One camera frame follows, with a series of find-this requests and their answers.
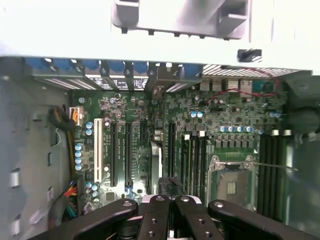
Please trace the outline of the CPU socket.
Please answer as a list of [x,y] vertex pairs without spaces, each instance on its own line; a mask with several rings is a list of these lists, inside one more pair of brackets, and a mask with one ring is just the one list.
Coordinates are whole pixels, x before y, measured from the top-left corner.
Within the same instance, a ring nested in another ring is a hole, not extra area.
[[254,211],[256,209],[257,168],[255,157],[249,154],[215,154],[207,172],[207,197],[225,200]]

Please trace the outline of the black slot with blue latch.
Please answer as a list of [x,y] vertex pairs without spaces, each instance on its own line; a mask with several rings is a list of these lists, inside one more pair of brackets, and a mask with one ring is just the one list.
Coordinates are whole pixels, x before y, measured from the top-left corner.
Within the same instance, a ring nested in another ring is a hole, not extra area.
[[124,166],[125,166],[125,181],[126,189],[132,187],[132,123],[125,123],[125,141],[124,141]]

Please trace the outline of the black long expansion slot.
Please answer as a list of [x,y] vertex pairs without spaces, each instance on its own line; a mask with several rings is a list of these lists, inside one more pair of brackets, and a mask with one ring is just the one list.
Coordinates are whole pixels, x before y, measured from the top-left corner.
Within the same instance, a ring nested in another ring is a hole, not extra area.
[[176,143],[176,124],[169,122],[168,124],[168,175],[170,178],[175,176],[175,143]]
[[110,157],[111,157],[111,170],[110,170],[110,185],[116,187],[118,183],[117,177],[117,161],[118,161],[118,128],[117,123],[113,122],[110,125]]

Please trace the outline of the white expansion slot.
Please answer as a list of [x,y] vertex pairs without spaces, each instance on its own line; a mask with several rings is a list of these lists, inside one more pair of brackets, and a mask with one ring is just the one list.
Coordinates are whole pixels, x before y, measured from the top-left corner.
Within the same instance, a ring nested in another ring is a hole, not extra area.
[[103,120],[94,119],[94,181],[100,183],[103,175]]

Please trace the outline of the black open PC case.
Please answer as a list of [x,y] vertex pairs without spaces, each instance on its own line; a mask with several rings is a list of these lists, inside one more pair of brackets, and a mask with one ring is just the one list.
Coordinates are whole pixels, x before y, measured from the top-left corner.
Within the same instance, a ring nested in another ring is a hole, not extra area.
[[[0,240],[71,240],[71,194],[84,179],[74,166],[75,91],[146,92],[134,62],[203,65],[202,77],[178,80],[188,89],[205,80],[270,81],[287,90],[278,219],[320,240],[320,0],[251,0],[241,39],[127,30],[113,25],[112,0],[0,0]],[[239,49],[261,49],[260,61],[238,62]],[[25,58],[47,70],[25,72]],[[54,67],[68,59],[72,70]],[[85,75],[82,60],[99,60]],[[109,61],[123,61],[123,75]],[[166,240],[194,240],[170,200]]]

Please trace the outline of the green motherboard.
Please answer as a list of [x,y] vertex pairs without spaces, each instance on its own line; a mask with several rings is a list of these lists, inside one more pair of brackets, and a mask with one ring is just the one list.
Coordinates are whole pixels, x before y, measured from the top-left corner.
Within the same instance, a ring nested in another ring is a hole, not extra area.
[[[214,155],[253,154],[255,163],[283,164],[282,126],[288,92],[270,81],[207,79],[187,89],[166,91],[162,195],[192,195],[207,202],[208,169]],[[151,121],[147,92],[77,90],[70,107],[83,107],[83,124],[74,131],[74,168],[82,186],[70,195],[67,213],[85,215],[116,200],[141,202],[150,193]],[[102,181],[94,181],[94,119],[102,119]],[[140,140],[140,123],[147,140]],[[174,177],[168,171],[169,122],[175,123]],[[117,124],[117,185],[111,186],[111,123]],[[132,187],[125,188],[125,124],[132,123]],[[255,212],[281,215],[281,169],[256,166]]]

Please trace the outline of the white orange power connector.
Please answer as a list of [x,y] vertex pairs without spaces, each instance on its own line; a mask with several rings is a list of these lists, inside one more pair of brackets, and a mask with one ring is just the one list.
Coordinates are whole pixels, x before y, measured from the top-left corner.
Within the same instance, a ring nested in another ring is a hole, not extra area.
[[76,126],[82,126],[84,121],[84,110],[83,107],[70,107],[69,117],[74,121]]

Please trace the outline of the blue slot cover clip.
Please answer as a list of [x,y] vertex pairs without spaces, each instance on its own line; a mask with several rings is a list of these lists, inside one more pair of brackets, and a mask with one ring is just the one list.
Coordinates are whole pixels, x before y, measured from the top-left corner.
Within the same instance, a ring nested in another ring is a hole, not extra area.
[[179,67],[180,80],[193,80],[202,77],[203,65],[202,64],[183,64]]
[[52,60],[52,64],[54,67],[64,72],[71,71],[73,69],[72,62],[65,58],[55,58]]
[[125,64],[123,61],[112,60],[108,62],[109,69],[111,72],[114,72],[116,75],[123,75],[125,71]]
[[26,57],[24,62],[25,72],[28,74],[31,74],[33,71],[44,71],[48,68],[44,58]]
[[133,70],[139,75],[145,75],[148,71],[148,64],[147,62],[135,61],[133,63]]
[[82,65],[84,67],[85,75],[100,75],[100,62],[96,59],[83,59]]

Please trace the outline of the black case lock tab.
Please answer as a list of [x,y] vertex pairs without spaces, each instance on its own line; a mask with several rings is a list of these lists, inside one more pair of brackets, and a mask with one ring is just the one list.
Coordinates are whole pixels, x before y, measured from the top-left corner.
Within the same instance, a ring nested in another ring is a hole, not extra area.
[[262,59],[261,49],[239,49],[237,51],[237,61],[239,63],[253,63]]

